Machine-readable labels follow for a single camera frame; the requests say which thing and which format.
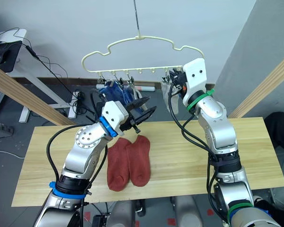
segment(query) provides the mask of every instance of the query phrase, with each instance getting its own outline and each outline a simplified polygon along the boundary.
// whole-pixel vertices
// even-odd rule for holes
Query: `wooden beam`
[[[256,89],[229,115],[230,118],[241,118],[263,98],[269,95],[279,84],[284,81],[284,59],[274,70],[260,83]]]
[[[50,107],[32,92],[27,90],[13,78],[8,76],[0,69],[0,91],[16,102],[26,106],[29,110],[34,111],[38,115],[44,117],[56,125],[74,125],[67,117]]]

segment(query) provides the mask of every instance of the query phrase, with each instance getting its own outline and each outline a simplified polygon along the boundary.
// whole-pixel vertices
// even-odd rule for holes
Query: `blue ring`
[[[104,127],[108,130],[111,137],[116,137],[118,134],[115,132],[115,130],[109,125],[105,117],[101,116],[100,121],[104,125]]]
[[[83,194],[83,195],[71,195],[71,194],[62,193],[62,192],[60,192],[60,191],[58,191],[56,189],[56,182],[55,181],[50,182],[49,183],[49,187],[53,189],[54,195],[62,197],[62,198],[66,198],[66,199],[81,200],[81,199],[84,199],[85,196],[86,196],[86,194]]]

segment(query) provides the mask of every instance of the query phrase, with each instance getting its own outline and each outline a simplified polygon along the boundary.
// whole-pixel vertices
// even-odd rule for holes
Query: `gray floor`
[[[53,101],[43,94],[40,90],[32,85],[26,86],[32,90],[36,95],[41,97],[47,103],[53,103]],[[70,101],[71,96],[65,92],[65,90],[59,85],[49,86],[59,96],[63,97],[66,101]],[[90,86],[72,86],[72,90],[77,88],[84,92],[88,92]],[[172,118],[166,109],[166,106],[162,100],[162,93],[160,90],[156,92],[143,92],[144,96],[150,96],[151,99],[147,103],[150,106],[157,106],[155,114],[149,119],[149,121],[171,121]],[[89,105],[89,99],[87,98],[85,103]],[[35,126],[41,126],[42,124],[52,125],[50,122],[42,117],[34,116],[31,114],[27,123],[18,123],[22,106],[8,97],[4,97],[0,105],[0,122],[8,126],[13,126],[15,131],[12,137],[0,139],[0,150],[12,152],[19,156],[24,157],[27,147]],[[185,110],[183,105],[179,105],[179,120],[185,120],[189,117],[189,113]],[[84,116],[78,116],[75,121],[77,123],[88,123],[89,120]],[[283,166],[284,173],[284,150],[279,149],[277,151],[280,164]],[[0,154],[0,227],[23,227],[32,226],[34,219],[39,211],[39,207],[11,207],[14,191],[17,185],[18,177],[22,167],[23,160],[14,158],[13,156]],[[284,207],[284,188],[273,189],[275,194],[275,200],[278,205]],[[255,194],[260,194],[265,198],[270,199],[268,190],[257,190]],[[200,209],[201,216],[204,221],[205,227],[219,226],[220,220],[217,216],[209,215],[211,213],[210,204],[207,200],[207,195],[195,196],[197,205]],[[99,208],[104,212],[105,205],[103,203],[97,204]],[[109,203],[109,211],[112,210],[114,203]],[[175,214],[172,206],[169,202],[169,198],[157,198],[146,200],[147,214],[140,218],[137,217],[137,221],[140,223],[140,227],[143,226],[170,226],[172,224]],[[91,205],[85,208],[86,215],[90,214],[91,219],[93,215],[97,214],[97,210]],[[90,226],[90,223],[85,221],[86,226]]]

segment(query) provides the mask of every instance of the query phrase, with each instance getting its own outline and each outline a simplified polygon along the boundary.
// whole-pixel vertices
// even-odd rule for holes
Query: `metal rod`
[[[139,21],[138,21],[138,14],[137,14],[137,6],[136,6],[136,0],[133,0],[133,4],[134,4],[134,12],[136,14],[136,22],[137,22],[137,29],[138,29],[138,37],[141,37],[141,33],[140,33],[140,28],[139,28]]]

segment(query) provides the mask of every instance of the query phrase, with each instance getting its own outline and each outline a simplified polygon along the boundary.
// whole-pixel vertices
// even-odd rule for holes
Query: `wooden tabletop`
[[[230,119],[234,125],[241,162],[244,165],[251,189],[284,186],[284,176],[262,118]],[[41,206],[54,180],[54,173],[46,158],[48,140],[65,126],[35,127],[12,206]],[[91,188],[88,202],[121,201],[206,193],[207,153],[186,141],[174,122],[144,122],[139,125],[141,135],[151,142],[151,179],[144,187],[131,182],[121,192],[107,186],[107,162],[105,162]],[[187,129],[204,139],[204,131],[197,121]],[[74,144],[78,128],[59,135],[51,145],[51,154],[58,171]],[[135,131],[125,132],[125,138],[134,142]]]

